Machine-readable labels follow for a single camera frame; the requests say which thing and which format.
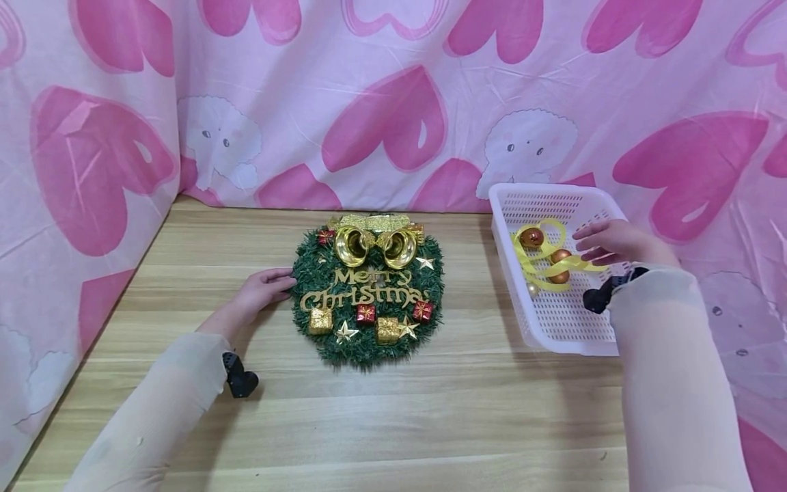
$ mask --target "plastic basket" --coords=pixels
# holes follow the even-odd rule
[[[624,275],[630,265],[613,265],[603,272],[571,272],[570,290],[559,293],[542,290],[531,300],[511,241],[511,233],[524,224],[552,218],[566,228],[563,247],[576,252],[571,237],[574,232],[594,222],[626,218],[615,200],[593,187],[502,183],[490,190],[490,203],[494,241],[525,343],[556,353],[618,355],[608,312],[599,315],[585,309],[582,294],[598,288],[611,275]],[[553,243],[558,240],[556,232],[546,229],[545,233]]]

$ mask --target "white cartoon bear print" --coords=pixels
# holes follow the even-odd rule
[[[0,324],[0,394],[8,398],[0,412],[0,486],[11,481],[32,445],[21,424],[52,408],[77,363],[63,352],[34,362],[28,337]]]
[[[496,183],[550,183],[577,138],[573,121],[543,109],[505,115],[486,137],[487,166],[475,195],[489,200]]]
[[[239,190],[259,185],[252,159],[262,151],[260,127],[227,99],[190,96],[178,101],[181,148],[194,152],[200,190],[210,187],[213,173]]]
[[[733,387],[787,398],[787,331],[777,306],[738,272],[700,282],[713,341]]]
[[[785,339],[776,306],[738,272],[716,272],[700,281],[713,341],[722,355]]]

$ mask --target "left hand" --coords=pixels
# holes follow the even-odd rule
[[[229,304],[238,310],[246,324],[251,323],[265,306],[290,296],[286,290],[296,283],[290,276],[292,272],[292,268],[272,268],[251,275]]]

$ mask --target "orange ornament ball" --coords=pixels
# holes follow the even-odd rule
[[[552,283],[566,283],[571,275],[568,272],[558,273],[557,275],[549,277],[552,280]]]
[[[529,228],[519,235],[519,244],[523,248],[538,248],[544,244],[544,233],[539,228]]]
[[[549,256],[549,260],[552,261],[552,264],[555,264],[559,261],[562,261],[565,258],[571,256],[571,251],[569,250],[557,250],[556,252],[552,253]]]

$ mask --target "golden bell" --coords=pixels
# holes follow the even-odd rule
[[[350,268],[361,266],[369,251],[365,231],[353,226],[344,226],[336,231],[334,251],[336,257]]]
[[[402,270],[416,258],[418,240],[413,231],[402,228],[383,232],[377,239],[383,251],[383,260],[394,270]]]

